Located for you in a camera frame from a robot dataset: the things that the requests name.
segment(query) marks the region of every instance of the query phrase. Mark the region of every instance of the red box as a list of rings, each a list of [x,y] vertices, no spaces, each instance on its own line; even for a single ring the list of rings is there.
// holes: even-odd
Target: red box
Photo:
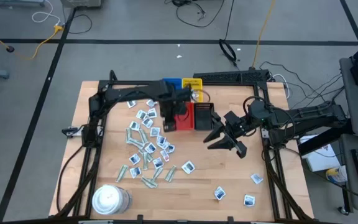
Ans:
[[[194,104],[186,102],[186,108],[186,114],[175,116],[177,130],[194,130]]]

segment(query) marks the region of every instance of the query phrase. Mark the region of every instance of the yellow basket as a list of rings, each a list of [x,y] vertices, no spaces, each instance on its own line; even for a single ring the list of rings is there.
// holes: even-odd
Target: yellow basket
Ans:
[[[203,92],[199,91],[203,90],[203,80],[200,78],[182,78],[182,88],[185,88],[189,84],[194,93],[198,94],[197,102],[203,102]]]

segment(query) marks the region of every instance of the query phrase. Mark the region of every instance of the gray floor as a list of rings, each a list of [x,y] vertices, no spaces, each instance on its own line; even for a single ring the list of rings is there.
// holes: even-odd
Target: gray floor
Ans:
[[[256,40],[267,14],[270,1],[236,1],[228,39]],[[346,0],[358,25],[358,1]],[[53,13],[62,17],[60,1],[51,0]],[[210,19],[220,1],[200,1]],[[69,39],[219,39],[223,38],[231,1],[226,1],[221,13],[207,28],[190,27],[177,21],[175,7],[161,0],[105,1],[101,9],[79,11],[93,20],[93,28]],[[0,7],[0,38],[43,39],[51,34],[56,19],[35,24],[31,15],[38,6],[15,5]],[[196,21],[196,9],[180,9],[180,15]],[[89,26],[85,19],[76,19],[73,32]],[[280,0],[276,2],[263,40],[336,40],[356,41],[347,17],[337,0]],[[35,44],[13,44],[18,52],[31,55]],[[0,79],[0,201],[21,148],[25,132],[33,115],[42,85],[49,70],[57,44],[45,44],[33,61],[8,54],[0,45],[0,69],[11,73],[8,80]],[[234,45],[238,66],[246,70],[252,63],[254,45]],[[339,74],[339,62],[357,51],[358,47],[274,46],[262,45],[257,67],[265,60],[282,63],[297,72],[301,79],[317,88]],[[294,75],[280,67],[264,65],[273,74],[282,74],[288,82],[302,85]],[[145,44],[93,45],[65,44],[47,99],[32,138],[5,221],[42,218],[48,215],[53,191],[62,161],[66,139],[60,130],[71,123],[76,98],[83,80],[107,79],[113,69],[120,80],[157,80],[162,77],[191,77],[198,72],[235,70],[217,45]],[[311,93],[302,85],[306,93]],[[339,79],[327,91],[342,86]],[[298,87],[291,86],[290,106],[303,99]],[[298,106],[305,106],[305,101]],[[313,105],[321,103],[315,100]],[[337,103],[347,111],[345,94]],[[316,218],[327,222],[354,223],[358,211],[348,217],[337,213],[342,205],[342,193],[305,172]]]

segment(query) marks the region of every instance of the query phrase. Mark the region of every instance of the wooden board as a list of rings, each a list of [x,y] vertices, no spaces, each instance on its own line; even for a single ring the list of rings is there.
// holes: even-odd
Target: wooden board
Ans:
[[[79,126],[87,122],[88,98],[96,93],[97,86],[98,82],[83,82],[73,125]],[[127,88],[129,86],[117,85],[114,87]],[[268,87],[270,101],[277,107],[287,109],[283,85],[268,83]],[[223,115],[230,110],[243,116],[242,102],[248,96],[253,95],[253,89],[244,86],[204,86],[203,88],[211,95],[215,111],[222,119],[224,119]],[[135,117],[138,110],[147,111],[148,109],[145,100],[139,100],[137,105],[131,109],[127,107],[126,103],[118,103],[109,113],[96,188],[104,184],[122,187],[131,193],[133,203],[130,209],[123,214],[104,216],[92,211],[91,218],[134,220],[138,214],[143,214],[146,220],[223,221],[227,220],[228,216],[233,216],[235,221],[274,221],[265,163],[261,158],[262,141],[259,134],[248,138],[239,138],[248,148],[246,157],[240,159],[235,151],[207,150],[208,144],[203,144],[203,139],[209,132],[162,133],[167,137],[167,141],[176,146],[176,149],[171,154],[170,161],[163,166],[164,171],[157,179],[158,188],[148,189],[140,181],[141,176],[133,179],[129,171],[126,172],[125,178],[117,184],[115,180],[120,167],[123,164],[130,168],[134,167],[129,158],[137,152],[136,147],[125,143],[125,128],[132,120],[139,121]],[[162,126],[160,117],[154,119],[154,126]],[[143,125],[141,127],[149,134],[149,129]],[[140,139],[139,134],[135,132],[132,132],[132,137]],[[155,144],[155,138],[149,137],[149,140]],[[62,165],[79,148],[80,144],[80,138],[68,140]],[[298,150],[294,142],[290,142],[288,147]],[[160,149],[154,152],[154,158],[160,156],[159,151]],[[83,155],[84,150],[69,163],[63,175],[61,207],[78,186]],[[288,151],[281,151],[281,155],[288,191],[306,214],[313,216],[300,158]],[[190,175],[180,168],[188,160],[191,160],[196,167]],[[176,165],[178,169],[173,181],[168,183],[164,181],[164,178],[172,165]],[[146,177],[152,177],[153,173],[152,162],[149,164],[149,170],[142,170],[142,175]],[[265,180],[256,185],[250,178],[252,174],[259,174]],[[217,201],[214,197],[217,186],[221,186],[226,191],[226,196],[221,201]],[[245,194],[256,197],[254,207],[243,205]],[[81,213],[85,210],[84,201],[87,196],[86,190],[83,194]],[[278,201],[282,201],[280,194],[278,194]],[[55,203],[56,193],[50,209],[51,215],[57,212]]]

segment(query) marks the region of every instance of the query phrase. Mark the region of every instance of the electrical plug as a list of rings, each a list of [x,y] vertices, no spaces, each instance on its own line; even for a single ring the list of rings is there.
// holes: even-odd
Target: electrical plug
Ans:
[[[62,26],[54,25],[53,28],[55,28],[55,33],[60,32],[63,30]]]

